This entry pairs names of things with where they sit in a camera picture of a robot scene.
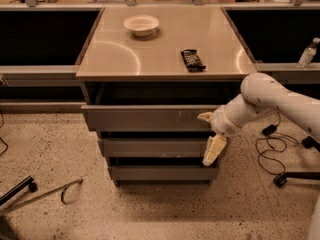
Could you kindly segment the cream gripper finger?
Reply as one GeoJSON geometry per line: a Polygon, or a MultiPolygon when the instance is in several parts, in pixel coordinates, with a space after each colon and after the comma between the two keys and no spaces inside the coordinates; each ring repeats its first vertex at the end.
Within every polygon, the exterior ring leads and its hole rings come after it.
{"type": "Polygon", "coordinates": [[[209,137],[202,163],[211,166],[227,145],[227,138],[222,135],[209,137]]]}
{"type": "Polygon", "coordinates": [[[204,112],[204,113],[200,113],[197,115],[197,118],[199,120],[205,121],[207,123],[211,122],[211,117],[212,117],[213,113],[212,112],[204,112]]]}

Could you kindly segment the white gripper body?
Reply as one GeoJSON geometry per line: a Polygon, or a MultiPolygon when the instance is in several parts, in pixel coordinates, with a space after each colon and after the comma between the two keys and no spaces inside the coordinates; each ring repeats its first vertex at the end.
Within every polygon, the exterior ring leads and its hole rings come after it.
{"type": "Polygon", "coordinates": [[[236,126],[227,116],[225,106],[217,108],[210,116],[210,125],[213,132],[227,138],[239,133],[240,127],[236,126]]]}

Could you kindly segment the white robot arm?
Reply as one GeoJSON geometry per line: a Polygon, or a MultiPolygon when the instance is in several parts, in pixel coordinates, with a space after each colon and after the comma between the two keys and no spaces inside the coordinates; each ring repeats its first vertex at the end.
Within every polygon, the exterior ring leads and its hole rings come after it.
{"type": "Polygon", "coordinates": [[[198,117],[229,144],[214,186],[200,199],[201,212],[188,223],[190,239],[317,240],[319,182],[289,178],[273,183],[285,166],[317,171],[319,153],[301,140],[319,138],[320,103],[288,90],[271,76],[253,73],[240,94],[198,117]]]}

